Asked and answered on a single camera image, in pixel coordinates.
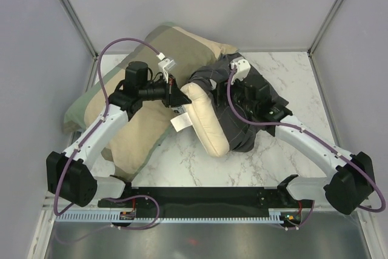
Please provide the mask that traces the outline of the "dark grey plaid pillowcase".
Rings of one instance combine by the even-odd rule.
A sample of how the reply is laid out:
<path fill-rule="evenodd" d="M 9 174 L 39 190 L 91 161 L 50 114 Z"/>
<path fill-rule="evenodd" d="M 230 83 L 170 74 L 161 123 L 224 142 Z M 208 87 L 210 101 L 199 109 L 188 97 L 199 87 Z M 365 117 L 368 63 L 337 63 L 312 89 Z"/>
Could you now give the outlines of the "dark grey plaid pillowcase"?
<path fill-rule="evenodd" d="M 254 147 L 256 134 L 260 130 L 264 130 L 274 135 L 275 126 L 274 122 L 259 123 L 248 120 L 243 116 L 243 112 L 238 110 L 237 105 L 233 104 L 230 96 L 231 86 L 227 83 L 231 73 L 230 62 L 236 58 L 244 57 L 239 53 L 220 57 L 214 64 L 195 71 L 190 76 L 188 83 L 199 85 L 212 100 L 215 114 L 229 142 L 229 151 L 249 152 Z M 259 78 L 263 76 L 257 69 L 251 67 L 247 77 Z"/>

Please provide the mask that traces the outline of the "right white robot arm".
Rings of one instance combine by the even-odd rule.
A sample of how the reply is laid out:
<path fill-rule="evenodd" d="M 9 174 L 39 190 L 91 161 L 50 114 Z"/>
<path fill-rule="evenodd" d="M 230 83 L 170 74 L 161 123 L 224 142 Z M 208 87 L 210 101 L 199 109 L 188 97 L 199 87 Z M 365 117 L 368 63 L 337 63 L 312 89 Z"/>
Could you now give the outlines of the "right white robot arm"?
<path fill-rule="evenodd" d="M 291 207 L 298 200 L 327 201 L 338 212 L 349 215 L 373 192 L 375 176 L 370 156 L 353 154 L 318 137 L 288 109 L 288 101 L 264 77 L 247 76 L 240 81 L 230 76 L 226 90 L 229 105 L 241 121 L 290 144 L 325 174 L 321 178 L 290 179 L 277 191 L 280 205 Z"/>

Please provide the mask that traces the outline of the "cream pillow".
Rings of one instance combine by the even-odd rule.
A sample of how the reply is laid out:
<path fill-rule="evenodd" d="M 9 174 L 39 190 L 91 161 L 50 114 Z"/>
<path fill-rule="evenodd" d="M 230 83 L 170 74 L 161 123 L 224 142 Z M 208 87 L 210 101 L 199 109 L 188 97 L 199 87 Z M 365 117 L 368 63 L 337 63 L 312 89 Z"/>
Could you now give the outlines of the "cream pillow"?
<path fill-rule="evenodd" d="M 215 114 L 212 100 L 199 85 L 192 82 L 182 86 L 181 91 L 191 100 L 184 108 L 207 154 L 216 158 L 226 155 L 230 150 L 229 142 Z"/>

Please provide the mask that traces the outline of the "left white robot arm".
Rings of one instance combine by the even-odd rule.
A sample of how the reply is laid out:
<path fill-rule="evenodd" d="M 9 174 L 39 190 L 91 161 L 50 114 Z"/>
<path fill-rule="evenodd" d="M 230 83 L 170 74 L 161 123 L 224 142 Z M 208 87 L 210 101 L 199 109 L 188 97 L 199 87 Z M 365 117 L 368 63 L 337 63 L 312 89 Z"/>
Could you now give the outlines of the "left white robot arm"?
<path fill-rule="evenodd" d="M 159 79 L 141 61 L 130 62 L 125 77 L 109 95 L 102 112 L 85 132 L 61 153 L 52 152 L 46 159 L 48 191 L 54 195 L 54 207 L 60 198 L 70 205 L 84 207 L 92 200 L 112 200 L 119 207 L 132 202 L 133 194 L 126 182 L 116 176 L 96 177 L 91 169 L 103 148 L 135 116 L 145 101 L 160 100 L 166 108 L 177 109 L 190 104 L 190 98 L 178 88 L 171 69 L 173 59 L 159 62 Z"/>

